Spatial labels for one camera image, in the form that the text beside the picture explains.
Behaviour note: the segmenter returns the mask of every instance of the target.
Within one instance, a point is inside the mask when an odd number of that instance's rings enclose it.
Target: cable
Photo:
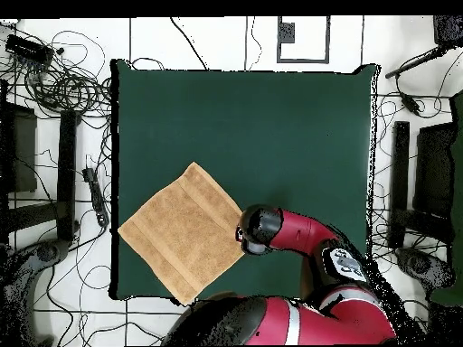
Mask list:
[[[132,324],[132,325],[136,326],[136,328],[137,328],[138,330],[140,330],[141,332],[143,332],[143,333],[145,333],[145,334],[147,334],[147,335],[150,335],[150,336],[152,336],[153,338],[156,338],[155,343],[160,342],[160,341],[162,341],[162,340],[164,339],[163,337],[160,337],[159,335],[155,335],[155,334],[153,334],[153,333],[148,332],[147,330],[143,329],[142,327],[140,327],[138,324],[135,324],[134,322],[127,322],[127,324]],[[93,332],[93,333],[91,334],[91,336],[87,339],[87,341],[85,341],[83,347],[89,345],[90,339],[91,339],[91,338],[93,337],[93,335],[95,335],[96,333],[112,332],[112,331],[115,331],[115,330],[121,329],[122,327],[127,326],[127,324],[121,324],[121,325],[116,326],[116,327],[112,327],[112,328],[109,328],[109,329],[100,329],[100,330],[97,330],[97,331]]]
[[[246,17],[246,29],[244,30],[244,70],[248,66],[248,16]]]
[[[208,68],[206,67],[206,64],[204,64],[203,59],[198,54],[196,49],[193,47],[192,42],[190,42],[190,39],[188,38],[188,36],[186,34],[184,34],[184,31],[182,31],[182,29],[176,24],[176,22],[174,21],[174,19],[172,17],[169,17],[169,18],[170,18],[170,21],[172,22],[172,24],[175,26],[175,28],[178,29],[178,31],[180,31],[180,33],[183,35],[183,37],[188,41],[188,43],[190,44],[190,47],[192,48],[192,50],[193,50],[194,54],[196,55],[196,57],[198,58],[198,60],[203,65],[204,69],[208,70]]]
[[[35,171],[35,169],[33,169],[28,163],[23,161],[21,158],[16,157],[16,160],[22,162],[26,167],[28,167],[29,169],[31,169],[35,173],[35,175],[39,179],[40,183],[42,184],[43,191],[45,192],[45,194],[46,194],[46,196],[48,198],[48,201],[50,202],[50,204],[53,207],[54,218],[56,219],[56,221],[58,221],[58,211],[56,210],[56,205],[54,204],[54,202],[52,200],[52,197],[48,193],[47,188],[45,187],[45,184],[43,183],[42,177]]]
[[[153,61],[153,62],[157,63],[157,65],[159,65],[159,69],[160,69],[160,70],[165,70],[164,64],[163,64],[161,61],[156,60],[156,59],[150,59],[150,58],[148,58],[148,57],[140,57],[140,58],[138,58],[138,59],[136,59],[136,60],[133,60],[133,61],[131,62],[132,67],[134,67],[134,69],[136,69],[136,70],[139,70],[139,69],[135,66],[135,63],[136,63],[137,61],[139,61],[139,60]]]
[[[424,303],[422,303],[422,302],[420,302],[420,301],[417,301],[416,299],[405,299],[405,300],[402,301],[402,302],[403,302],[404,304],[414,303],[414,304],[416,304],[416,305],[419,305],[419,306],[425,308],[426,311],[429,311],[429,310],[430,310]]]
[[[417,240],[415,240],[415,242],[413,242],[413,245],[411,245],[411,248],[412,249],[415,249],[418,245],[420,245],[422,243],[422,241],[424,241],[425,239],[427,238],[427,236],[425,235],[421,235],[418,237]]]
[[[260,45],[260,43],[254,37],[254,23],[255,23],[255,21],[256,21],[256,16],[254,16],[254,18],[252,19],[252,27],[250,28],[250,37],[252,37],[252,40],[254,40],[254,42],[256,42],[259,45],[260,53],[259,53],[259,57],[257,58],[257,60],[250,65],[250,70],[252,69],[254,64],[257,64],[259,62],[260,56],[262,54],[262,46]]]
[[[419,54],[418,56],[415,56],[409,60],[407,60],[406,62],[404,62],[400,68],[402,68],[405,64],[407,64],[408,62],[410,61],[413,61],[415,59],[419,59],[420,57],[423,57],[425,56],[426,54],[430,53],[431,51],[433,51],[433,49],[427,51],[427,52],[424,52],[422,54]],[[435,96],[435,99],[434,99],[434,109],[436,110],[436,113],[431,115],[431,116],[423,116],[421,113],[424,112],[424,103],[423,104],[423,109],[420,109],[419,106],[418,106],[418,103],[417,101],[414,100],[414,98],[410,95],[407,95],[406,93],[402,92],[400,87],[399,87],[399,77],[401,76],[400,74],[397,74],[395,76],[395,86],[399,92],[399,94],[401,95],[401,98],[402,98],[402,103],[403,105],[410,111],[412,112],[413,114],[415,114],[416,116],[418,117],[421,117],[421,118],[433,118],[435,116],[437,116],[439,113],[451,113],[451,112],[448,112],[448,111],[443,111],[442,110],[442,101],[440,101],[440,92],[442,91],[443,87],[444,87],[444,83],[445,83],[445,80],[447,78],[447,76],[449,75],[449,72],[450,70],[453,68],[453,66],[455,65],[455,63],[458,61],[458,59],[463,55],[463,52],[461,52],[457,58],[452,62],[452,64],[449,66],[449,68],[447,69],[445,75],[444,75],[444,78],[442,79],[442,82],[440,83],[440,88],[439,88],[439,92],[437,94],[437,96]],[[439,102],[439,108],[436,108],[436,103]]]
[[[89,319],[89,316],[86,315],[86,314],[83,314],[82,317],[80,318],[82,321],[83,319],[85,319],[85,323],[84,324],[81,324],[81,321],[79,321],[79,332],[76,333],[69,341],[66,342],[66,344],[64,344],[62,347],[67,347],[71,344],[72,341],[74,341],[74,339],[76,339],[80,334],[81,334],[81,331],[83,331],[83,328],[85,327],[85,325],[87,324],[87,321]]]
[[[82,221],[83,218],[84,218],[84,216],[85,216],[88,212],[90,212],[90,211],[94,211],[94,210],[93,210],[93,209],[90,209],[90,210],[88,210],[88,211],[85,211],[85,213],[82,215],[82,218],[80,219],[80,221]],[[89,249],[87,250],[87,252],[90,251],[90,249],[92,248],[92,246],[95,244],[95,241],[96,241],[96,240],[97,240],[97,239],[94,239],[94,240],[91,242],[91,245],[90,245]],[[80,275],[80,271],[79,271],[79,262],[77,261],[77,258],[79,257],[79,241],[80,241],[80,239],[77,241],[77,245],[78,245],[78,246],[76,247],[76,265],[75,265],[75,267],[76,267],[76,269],[77,269],[77,275],[79,276],[79,279],[80,279],[80,281],[82,282],[82,284],[85,285],[86,287],[93,288],[93,289],[95,289],[95,290],[100,290],[101,287],[94,287],[94,286],[88,285],[88,284],[85,282],[86,277],[85,277],[85,278],[82,278],[82,276]]]
[[[56,229],[56,226],[53,226],[51,229],[46,230],[42,235],[37,239],[37,242],[40,242],[40,239],[46,234],[52,231],[53,229]]]
[[[99,267],[104,267],[107,270],[109,270],[109,272],[111,271],[111,269],[109,267],[105,266],[105,265],[97,265],[97,266],[91,268],[89,270],[89,272],[85,275],[85,277],[82,279],[82,277],[79,274],[79,268],[77,267],[79,278],[82,281],[82,285],[80,286],[80,293],[79,293],[79,309],[80,309],[80,312],[82,312],[82,290],[83,290],[84,286],[89,287],[92,290],[101,290],[101,289],[106,288],[106,287],[108,287],[110,285],[110,281],[106,285],[101,286],[101,287],[90,286],[89,284],[87,284],[86,280],[89,277],[89,275],[91,274],[91,272],[93,270],[98,269]],[[85,342],[85,324],[83,324],[82,327],[79,329],[79,335],[80,335],[82,341]]]
[[[44,150],[43,152],[39,153],[38,155],[44,155],[45,153],[48,153],[49,157],[50,157],[50,161],[52,161],[54,164],[56,164],[56,166],[52,166],[52,165],[44,165],[44,164],[34,164],[33,166],[34,167],[46,167],[46,168],[51,168],[51,169],[66,169],[66,168],[63,168],[63,167],[59,167],[58,166],[58,163],[56,163],[53,159],[52,159],[52,154],[50,153],[50,149],[47,149],[47,150]],[[17,157],[17,159],[19,159],[21,162],[23,162],[25,164],[25,161],[24,161],[24,158],[29,158],[29,157],[32,157],[32,156],[38,156],[38,155],[27,155],[25,157]],[[66,170],[71,170],[73,171],[74,173],[80,175],[82,178],[83,178],[83,174],[75,169],[70,169],[70,168],[67,168]]]
[[[93,42],[95,45],[97,45],[99,47],[99,49],[101,50],[101,53],[103,53],[103,63],[101,64],[101,67],[99,68],[99,71],[97,73],[97,76],[99,76],[99,74],[101,73],[101,70],[103,69],[104,65],[105,65],[105,62],[106,62],[106,55],[105,55],[105,52],[103,50],[103,48],[101,47],[101,45],[99,45],[97,42],[93,41],[89,36],[87,36],[86,34],[84,33],[80,33],[80,32],[74,32],[74,31],[60,31],[58,33],[56,33],[53,38],[52,38],[52,43],[50,44],[51,47],[53,46],[53,42],[54,42],[54,39],[56,39],[57,36],[59,36],[60,34],[62,33],[74,33],[74,34],[78,34],[82,37],[85,37],[87,40],[90,40],[91,42]]]
[[[428,332],[428,321],[424,321],[423,319],[419,318],[418,316],[414,316],[413,319],[418,322],[422,327],[423,330],[427,333]]]
[[[89,239],[87,241],[85,241],[84,243],[81,243],[79,246],[76,246],[74,248],[70,248],[69,251],[68,251],[68,256],[69,254],[75,250],[76,248],[81,248],[82,246],[85,246],[86,244],[98,239],[99,237],[101,237],[104,233],[106,232],[106,230],[102,229],[99,234],[97,236],[95,236],[94,238],[92,239]],[[87,252],[83,255],[83,257],[81,259],[79,259],[78,263],[80,263],[84,258],[85,256],[87,255]],[[50,287],[49,290],[52,290],[56,285],[58,285],[66,276],[68,276],[70,274],[70,272],[75,268],[76,266],[74,265],[70,270],[68,270],[68,272],[66,274],[64,274],[64,276],[62,276],[57,282],[54,283],[53,286]],[[43,293],[41,296],[39,296],[34,302],[33,304],[37,304],[37,302],[39,302],[44,296],[46,295],[46,293]]]
[[[72,313],[71,313],[69,310],[65,309],[65,308],[62,307],[61,305],[58,305],[58,304],[53,300],[52,296],[50,295],[50,285],[52,284],[53,278],[54,278],[54,265],[52,266],[52,276],[51,276],[50,281],[48,282],[48,285],[47,285],[46,295],[48,296],[48,299],[50,300],[50,302],[52,302],[52,304],[54,304],[56,307],[59,307],[61,310],[63,310],[63,311],[66,312],[67,314],[69,314],[70,317],[71,317],[71,322],[69,323],[68,327],[66,328],[66,331],[62,334],[60,340],[58,341],[57,347],[60,347],[60,346],[61,346],[62,339],[64,338],[64,335],[66,335],[66,333],[69,331],[69,329],[71,328],[72,324],[74,323],[74,315],[72,315]]]

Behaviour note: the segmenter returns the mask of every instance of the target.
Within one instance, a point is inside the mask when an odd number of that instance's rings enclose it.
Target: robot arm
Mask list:
[[[301,254],[318,273],[310,307],[282,297],[227,297],[187,311],[163,345],[373,344],[395,338],[342,233],[289,211],[253,205],[241,215],[235,236],[251,255]]]
[[[250,206],[241,215],[236,239],[248,254],[292,250],[312,255],[316,247],[337,236],[319,221],[266,205]]]

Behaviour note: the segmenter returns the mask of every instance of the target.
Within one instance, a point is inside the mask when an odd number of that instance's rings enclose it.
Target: power cord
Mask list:
[[[250,28],[250,37],[252,37],[252,40],[254,40],[254,42],[256,42],[259,45],[260,53],[259,53],[259,56],[258,56],[257,60],[250,65],[249,70],[252,70],[252,67],[259,62],[260,56],[262,54],[262,46],[260,45],[260,43],[254,37],[254,24],[255,24],[255,22],[256,22],[256,16],[254,16],[254,18],[252,19],[252,26]]]
[[[156,59],[150,59],[150,58],[148,58],[148,57],[139,57],[138,59],[133,60],[133,61],[131,62],[131,65],[132,65],[132,67],[133,67],[134,69],[139,70],[139,69],[135,66],[135,63],[136,63],[137,61],[140,61],[140,60],[153,61],[153,62],[155,62],[157,65],[159,65],[159,69],[160,69],[160,70],[165,70],[164,64],[163,64],[161,61],[156,60]]]
[[[184,33],[184,31],[182,30],[182,28],[180,28],[177,23],[174,21],[174,18],[172,17],[169,17],[171,23],[174,25],[174,27],[183,35],[183,37],[188,41],[188,43],[190,44],[190,47],[192,48],[194,54],[196,55],[196,57],[198,58],[198,60],[201,62],[201,64],[203,65],[203,68],[205,70],[209,70],[207,67],[206,67],[206,64],[204,64],[204,61],[203,59],[201,58],[201,56],[198,54],[198,52],[196,51],[196,49],[194,48],[192,42],[190,42],[190,39],[188,38],[188,36]]]
[[[420,57],[423,57],[425,56],[426,54],[430,53],[431,51],[433,50],[429,50],[427,52],[424,52],[422,54],[419,54],[418,56],[415,56],[415,57],[412,57],[411,59],[407,60],[406,62],[404,62],[400,68],[402,68],[404,65],[406,65],[408,62],[410,61],[413,61],[415,59],[419,59]],[[440,84],[440,88],[439,88],[439,92],[434,100],[434,109],[436,109],[436,113],[433,114],[432,116],[423,116],[421,113],[424,112],[424,109],[421,110],[420,108],[420,105],[418,104],[418,102],[412,97],[412,96],[409,96],[408,94],[404,93],[403,91],[401,91],[400,87],[399,87],[399,77],[400,77],[400,74],[397,74],[395,75],[395,85],[396,85],[396,88],[397,88],[397,91],[399,92],[399,94],[401,95],[401,99],[402,99],[402,104],[411,112],[413,113],[415,116],[418,116],[418,117],[421,117],[421,118],[433,118],[435,116],[437,116],[441,110],[442,110],[442,102],[440,101],[440,92],[442,91],[442,88],[444,87],[444,83],[445,83],[445,80],[447,78],[447,76],[449,75],[449,72],[450,70],[453,68],[453,66],[455,65],[455,63],[458,61],[458,59],[463,55],[463,52],[461,52],[457,58],[452,62],[452,64],[449,66],[449,69],[447,70],[447,72],[445,73],[444,75],[444,78],[442,79],[442,82]]]

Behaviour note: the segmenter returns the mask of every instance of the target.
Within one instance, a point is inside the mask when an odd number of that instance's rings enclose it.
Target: folded towel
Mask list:
[[[196,163],[118,229],[182,304],[193,301],[241,256],[241,210]]]

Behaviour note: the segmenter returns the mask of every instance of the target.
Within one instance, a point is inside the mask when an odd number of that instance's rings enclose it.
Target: floor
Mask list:
[[[283,44],[281,56],[289,59],[320,59],[325,47],[326,19],[319,17],[285,17],[283,22],[296,24],[297,42],[294,46]],[[391,127],[393,121],[407,120],[411,124],[410,156],[416,151],[416,136],[421,127],[451,120],[447,97],[463,88],[463,69],[459,61],[451,68],[440,89],[446,71],[461,53],[449,52],[443,58],[421,65],[401,76],[403,91],[420,96],[425,107],[423,115],[432,118],[419,118],[402,109],[400,100],[391,92],[396,91],[395,82],[387,80],[384,74],[399,67],[404,61],[423,53],[434,46],[431,16],[331,16],[329,39],[329,63],[277,63],[277,17],[249,16],[225,18],[175,18],[177,24],[190,37],[194,48],[209,69],[216,70],[303,70],[336,71],[349,73],[361,64],[375,63],[381,66],[378,80],[378,137],[384,130],[381,148],[376,150],[375,169],[377,175],[374,185],[374,208],[380,210],[388,205],[388,181],[391,150]],[[134,61],[137,58],[151,58],[161,61],[167,69],[200,70],[203,65],[180,32],[169,18],[136,19],[53,19],[22,20],[18,29],[37,36],[45,42],[56,43],[64,48],[63,57],[74,62],[83,62],[81,67],[95,74],[103,81],[110,75],[109,60],[113,58]],[[0,59],[5,63],[4,48],[7,34],[11,31],[0,26]],[[139,69],[158,70],[156,61],[139,60],[134,63]],[[436,114],[435,96],[441,96],[442,111]],[[21,105],[35,108],[36,115],[44,114],[34,103],[26,101],[24,87],[16,87],[9,99]],[[98,127],[104,124],[101,118],[93,118],[91,124]],[[37,129],[36,163],[53,166],[58,158],[59,122],[41,119]],[[77,169],[97,161],[103,129],[81,125],[77,137]],[[110,183],[110,163],[106,162],[106,172],[99,174],[102,188]],[[409,202],[413,195],[414,159],[411,159],[409,172]],[[56,169],[37,167],[48,193],[56,198]],[[40,186],[32,193],[18,193],[16,201],[11,195],[10,208],[14,205],[36,203],[47,199]],[[105,197],[110,200],[110,187]],[[76,218],[81,219],[91,209],[88,185],[78,177],[76,182]],[[378,232],[384,231],[384,218],[375,215]],[[94,213],[90,211],[82,218],[80,243],[94,238],[99,226]],[[12,233],[10,243],[18,249],[35,242],[46,230],[43,238],[52,238],[54,223]],[[416,240],[407,237],[411,245]],[[382,243],[381,236],[375,241]],[[426,239],[421,245],[436,245],[433,239]],[[375,247],[376,255],[381,256],[387,249]],[[110,268],[110,233],[83,246],[78,254],[74,251],[56,267],[51,296],[66,309],[75,312],[71,327],[64,335],[61,345],[82,346],[84,341],[79,328],[91,346],[143,346],[158,345],[153,335],[164,336],[185,307],[173,305],[161,298],[131,298],[127,301],[113,301],[108,297]],[[445,259],[445,252],[438,248],[439,257]],[[393,256],[378,258],[380,270],[392,284],[403,300],[415,299],[425,303],[420,284],[406,277],[391,262]],[[81,282],[79,273],[84,278]],[[51,270],[43,272],[35,291],[34,318],[37,332],[53,334],[54,344],[60,340],[70,326],[71,318],[47,298],[45,291],[51,278]],[[414,303],[407,303],[406,309],[411,317],[427,318],[426,310]]]

